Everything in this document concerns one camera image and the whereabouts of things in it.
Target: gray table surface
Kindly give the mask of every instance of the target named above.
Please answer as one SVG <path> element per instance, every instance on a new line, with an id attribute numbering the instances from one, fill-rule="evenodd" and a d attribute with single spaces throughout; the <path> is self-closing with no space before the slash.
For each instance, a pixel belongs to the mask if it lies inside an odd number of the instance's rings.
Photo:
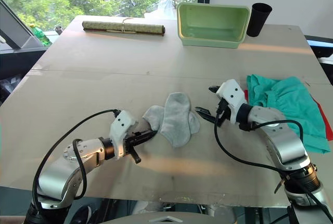
<path id="1" fill-rule="evenodd" d="M 208 91 L 227 79 L 245 89 L 246 76 L 304 82 L 333 122 L 333 89 L 296 26 L 265 25 L 257 38 L 246 37 L 238 49 L 183 46 L 176 21 L 160 23 L 164 37 L 117 33 L 85 33 L 82 20 L 119 18 L 78 16 L 48 49 L 17 89 L 0 107 L 2 173 L 0 185 L 30 189 L 34 173 L 50 146 L 84 117 L 107 108 L 129 110 L 138 130 L 152 105 L 163 106 L 168 94 L 185 92 L 192 108 L 215 112 L 217 97 Z M 160 134 L 137 148 L 131 157 L 106 161 L 88 175 L 86 196 L 179 203 L 221 203 L 235 206 L 287 206 L 283 190 L 273 191 L 279 176 L 230 159 L 217 146 L 213 125 L 200 120 L 200 132 L 187 145 L 172 148 Z M 74 138 L 107 137 L 113 115 L 92 119 L 54 151 L 49 162 Z M 236 156 L 272 164 L 255 132 L 243 132 L 226 122 L 220 139 Z M 327 193 L 333 196 L 332 153 L 310 154 Z"/>

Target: rolled mat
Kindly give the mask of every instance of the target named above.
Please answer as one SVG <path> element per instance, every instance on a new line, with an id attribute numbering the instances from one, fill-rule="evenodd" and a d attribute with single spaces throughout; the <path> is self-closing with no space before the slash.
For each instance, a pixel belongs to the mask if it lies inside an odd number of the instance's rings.
<path id="1" fill-rule="evenodd" d="M 165 27 L 158 24 L 83 21 L 82 26 L 84 31 L 148 34 L 161 36 L 164 36 L 165 33 Z"/>

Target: black cable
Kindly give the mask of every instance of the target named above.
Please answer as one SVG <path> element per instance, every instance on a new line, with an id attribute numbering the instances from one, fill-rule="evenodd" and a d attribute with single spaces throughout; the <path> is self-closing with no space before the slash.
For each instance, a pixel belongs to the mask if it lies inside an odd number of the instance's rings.
<path id="1" fill-rule="evenodd" d="M 220 142 L 220 139 L 219 139 L 219 135 L 217 133 L 217 123 L 219 121 L 219 117 L 220 117 L 220 114 L 217 114 L 216 115 L 216 118 L 215 118 L 215 122 L 214 122 L 214 134 L 215 134 L 215 139 L 216 139 L 216 142 L 217 144 L 219 145 L 219 147 L 229 156 L 231 157 L 232 159 L 240 162 L 240 163 L 243 163 L 243 164 L 246 164 L 246 165 L 250 165 L 250 166 L 255 166 L 255 167 L 261 167 L 261 168 L 267 168 L 267 169 L 270 169 L 270 170 L 273 170 L 273 171 L 276 171 L 278 172 L 283 178 L 285 179 L 289 179 L 289 180 L 292 180 L 301 190 L 303 190 L 316 204 L 318 207 L 321 208 L 321 210 L 325 213 L 325 215 L 327 216 L 327 218 L 331 221 L 331 223 L 333 223 L 333 216 L 330 214 L 330 212 L 328 211 L 328 209 L 326 208 L 326 206 L 324 206 L 306 187 L 304 187 L 297 179 L 295 179 L 294 177 L 288 175 L 286 172 L 284 172 L 283 170 L 281 169 L 278 169 L 278 168 L 275 168 L 275 167 L 272 167 L 272 166 L 269 166 L 269 165 L 265 165 L 265 164 L 261 164 L 261 163 L 252 163 L 250 161 L 246 161 L 246 160 L 242 160 L 236 156 L 234 156 L 233 154 L 229 153 L 228 150 L 226 150 L 224 148 L 224 146 L 221 144 Z"/>
<path id="2" fill-rule="evenodd" d="M 82 174 L 83 187 L 82 187 L 81 194 L 79 196 L 76 196 L 74 198 L 75 200 L 81 199 L 84 196 L 85 191 L 87 190 L 87 173 L 85 172 L 85 168 L 84 168 L 81 156 L 79 154 L 78 146 L 77 146 L 77 142 L 79 142 L 79 141 L 81 141 L 81 139 L 74 139 L 72 144 L 73 144 L 75 157 L 78 160 L 78 163 L 79 163 L 79 166 L 80 166 L 80 171 L 81 171 L 81 174 Z"/>
<path id="3" fill-rule="evenodd" d="M 263 126 L 267 126 L 267 125 L 271 125 L 271 124 L 277 124 L 277 123 L 294 123 L 294 124 L 296 124 L 298 126 L 299 130 L 300 130 L 300 139 L 303 143 L 303 127 L 298 121 L 294 121 L 294 120 L 268 121 L 268 122 L 264 122 L 264 123 L 255 125 L 255 126 L 251 127 L 250 130 L 255 130 L 255 129 L 261 128 Z"/>
<path id="4" fill-rule="evenodd" d="M 288 217 L 288 214 L 282 215 L 279 218 L 277 218 L 276 220 L 274 220 L 273 222 L 271 222 L 271 224 L 276 224 L 279 221 L 281 221 L 281 220 L 283 220 L 284 218 L 287 218 L 287 217 Z"/>
<path id="5" fill-rule="evenodd" d="M 88 116 L 87 118 L 83 119 L 82 121 L 80 121 L 78 124 L 76 124 L 73 128 L 71 128 L 69 131 L 67 131 L 55 144 L 53 144 L 53 146 L 49 149 L 49 151 L 46 153 L 46 155 L 44 156 L 42 162 L 40 163 L 35 177 L 33 179 L 33 184 L 32 184 L 32 201 L 33 204 L 35 206 L 35 208 L 37 209 L 38 212 L 42 211 L 42 204 L 38 201 L 38 194 L 37 194 L 37 186 L 38 186 L 38 179 L 41 175 L 42 169 L 46 163 L 46 161 L 48 160 L 49 156 L 51 155 L 51 153 L 53 152 L 53 150 L 60 144 L 60 142 L 62 142 L 71 132 L 73 132 L 77 127 L 79 127 L 81 124 L 83 124 L 84 122 L 88 121 L 89 119 L 104 114 L 104 113 L 108 113 L 108 112 L 113 112 L 114 116 L 117 117 L 117 115 L 120 113 L 120 110 L 117 109 L 108 109 L 108 110 L 104 110 L 98 113 L 95 113 L 91 116 Z"/>

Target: black cup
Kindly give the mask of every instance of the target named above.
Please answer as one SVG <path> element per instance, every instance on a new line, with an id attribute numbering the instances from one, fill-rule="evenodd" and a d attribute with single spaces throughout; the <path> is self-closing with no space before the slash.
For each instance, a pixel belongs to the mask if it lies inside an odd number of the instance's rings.
<path id="1" fill-rule="evenodd" d="M 272 8 L 268 4 L 253 4 L 248 30 L 246 32 L 247 35 L 252 37 L 258 36 L 271 11 Z"/>

